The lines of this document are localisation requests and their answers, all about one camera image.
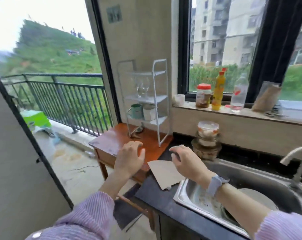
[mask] hill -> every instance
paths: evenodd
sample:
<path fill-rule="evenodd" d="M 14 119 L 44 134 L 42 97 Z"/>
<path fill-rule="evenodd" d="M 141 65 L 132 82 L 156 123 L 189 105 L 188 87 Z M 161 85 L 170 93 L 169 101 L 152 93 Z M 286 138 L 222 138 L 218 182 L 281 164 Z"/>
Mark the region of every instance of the hill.
<path fill-rule="evenodd" d="M 67 50 L 75 52 L 70 55 Z M 101 68 L 95 44 L 70 33 L 24 20 L 17 47 L 6 62 L 0 64 L 0 76 L 19 73 L 101 73 Z M 74 78 L 60 80 L 75 83 Z M 101 79 L 97 78 L 79 80 L 83 80 L 79 83 L 102 84 Z"/>

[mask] watch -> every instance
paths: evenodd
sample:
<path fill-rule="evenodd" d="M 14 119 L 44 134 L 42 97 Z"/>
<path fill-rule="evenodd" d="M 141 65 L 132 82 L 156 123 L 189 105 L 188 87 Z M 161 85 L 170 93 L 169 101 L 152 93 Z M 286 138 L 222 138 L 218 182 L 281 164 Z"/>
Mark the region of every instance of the watch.
<path fill-rule="evenodd" d="M 209 187 L 207 189 L 207 193 L 214 197 L 215 193 L 217 192 L 218 188 L 220 188 L 223 184 L 228 183 L 230 179 L 224 179 L 219 175 L 215 175 L 212 177 Z"/>

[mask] balcony railing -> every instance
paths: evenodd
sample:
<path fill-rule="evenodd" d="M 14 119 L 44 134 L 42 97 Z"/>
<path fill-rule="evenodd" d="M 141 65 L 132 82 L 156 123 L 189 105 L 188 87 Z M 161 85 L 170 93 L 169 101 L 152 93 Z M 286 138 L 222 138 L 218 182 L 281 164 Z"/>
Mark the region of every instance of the balcony railing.
<path fill-rule="evenodd" d="M 50 81 L 34 81 L 40 77 Z M 18 108 L 42 111 L 74 133 L 99 136 L 113 126 L 103 85 L 61 83 L 57 77 L 98 79 L 102 74 L 19 74 L 1 80 Z"/>

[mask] concrete floor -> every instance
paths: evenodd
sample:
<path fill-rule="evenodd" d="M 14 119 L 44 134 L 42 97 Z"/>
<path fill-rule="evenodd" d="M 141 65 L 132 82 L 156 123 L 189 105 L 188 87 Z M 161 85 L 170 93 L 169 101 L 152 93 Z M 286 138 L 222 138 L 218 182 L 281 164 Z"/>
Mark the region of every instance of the concrete floor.
<path fill-rule="evenodd" d="M 64 141 L 55 144 L 54 140 L 43 132 L 37 132 L 34 136 L 74 205 L 95 193 L 103 184 L 104 179 L 95 158 L 90 158 L 84 151 Z M 124 194 L 133 185 L 135 185 L 133 180 L 127 182 L 121 189 L 120 194 Z M 109 239 L 156 239 L 146 216 L 142 215 L 126 232 L 131 225 L 129 224 L 124 230 L 121 230 L 114 220 Z"/>

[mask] sticker on wall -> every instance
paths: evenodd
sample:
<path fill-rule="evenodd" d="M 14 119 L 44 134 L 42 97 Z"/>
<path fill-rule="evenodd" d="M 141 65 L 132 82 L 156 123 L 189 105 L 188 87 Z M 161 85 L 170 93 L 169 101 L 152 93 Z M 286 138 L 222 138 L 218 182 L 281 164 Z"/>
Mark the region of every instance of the sticker on wall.
<path fill-rule="evenodd" d="M 120 10 L 119 4 L 116 6 L 107 8 L 106 13 L 108 15 L 108 20 L 109 20 L 110 24 L 122 21 L 122 15 L 121 15 L 121 10 Z"/>

